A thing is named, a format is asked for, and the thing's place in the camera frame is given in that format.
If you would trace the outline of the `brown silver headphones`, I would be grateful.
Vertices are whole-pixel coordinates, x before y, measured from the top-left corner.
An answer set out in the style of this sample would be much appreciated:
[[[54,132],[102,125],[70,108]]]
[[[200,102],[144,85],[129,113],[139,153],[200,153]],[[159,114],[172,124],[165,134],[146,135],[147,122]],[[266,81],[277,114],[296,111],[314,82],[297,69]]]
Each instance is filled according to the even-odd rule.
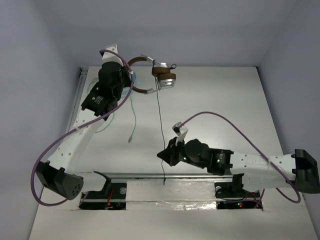
[[[172,70],[177,68],[177,65],[174,63],[172,65],[167,65],[165,62],[159,62],[149,56],[141,54],[140,56],[130,59],[127,63],[131,67],[132,65],[138,62],[149,62],[152,63],[151,75],[155,78],[155,88],[141,89],[138,87],[133,87],[132,90],[139,94],[148,95],[163,89],[173,88],[177,76],[175,73],[172,73]]]

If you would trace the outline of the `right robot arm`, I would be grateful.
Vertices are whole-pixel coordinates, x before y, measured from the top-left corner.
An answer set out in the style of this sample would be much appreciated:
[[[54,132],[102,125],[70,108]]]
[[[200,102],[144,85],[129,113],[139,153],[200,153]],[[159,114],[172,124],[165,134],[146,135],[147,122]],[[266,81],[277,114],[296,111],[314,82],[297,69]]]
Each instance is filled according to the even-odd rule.
[[[214,176],[232,176],[231,192],[238,197],[260,189],[294,186],[300,193],[318,194],[320,178],[317,161],[304,149],[293,154],[263,158],[261,155],[210,148],[193,139],[173,138],[157,157],[171,167],[180,162],[206,169]]]

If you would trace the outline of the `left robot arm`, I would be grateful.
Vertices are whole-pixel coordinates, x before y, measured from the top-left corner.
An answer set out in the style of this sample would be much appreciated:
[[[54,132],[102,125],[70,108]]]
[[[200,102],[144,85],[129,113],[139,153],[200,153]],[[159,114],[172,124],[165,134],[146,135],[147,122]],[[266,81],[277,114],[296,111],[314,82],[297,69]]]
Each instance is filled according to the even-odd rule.
[[[91,138],[109,115],[125,102],[124,88],[132,89],[133,73],[125,61],[107,61],[102,64],[98,82],[81,104],[77,122],[71,130],[48,146],[37,158],[30,178],[34,199],[43,206],[57,203],[43,202],[35,192],[35,177],[44,188],[63,197],[63,202],[77,197],[84,186],[84,178],[75,175],[77,161]]]

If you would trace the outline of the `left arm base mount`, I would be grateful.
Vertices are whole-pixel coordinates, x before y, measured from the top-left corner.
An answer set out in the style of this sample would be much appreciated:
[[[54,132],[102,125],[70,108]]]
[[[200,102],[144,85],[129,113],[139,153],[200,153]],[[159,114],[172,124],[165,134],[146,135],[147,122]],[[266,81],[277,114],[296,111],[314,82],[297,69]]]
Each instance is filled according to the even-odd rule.
[[[94,171],[105,179],[101,190],[91,190],[82,193],[78,207],[81,210],[126,210],[126,182],[112,182],[106,174]]]

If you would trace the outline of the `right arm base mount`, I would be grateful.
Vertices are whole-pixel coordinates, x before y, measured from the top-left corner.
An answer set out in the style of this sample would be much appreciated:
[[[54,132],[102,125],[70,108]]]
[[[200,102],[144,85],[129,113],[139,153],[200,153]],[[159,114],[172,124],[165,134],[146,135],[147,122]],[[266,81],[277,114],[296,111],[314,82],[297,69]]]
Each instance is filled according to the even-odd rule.
[[[215,182],[216,208],[218,210],[263,209],[259,191],[247,191],[242,183],[244,174],[236,174],[230,182]]]

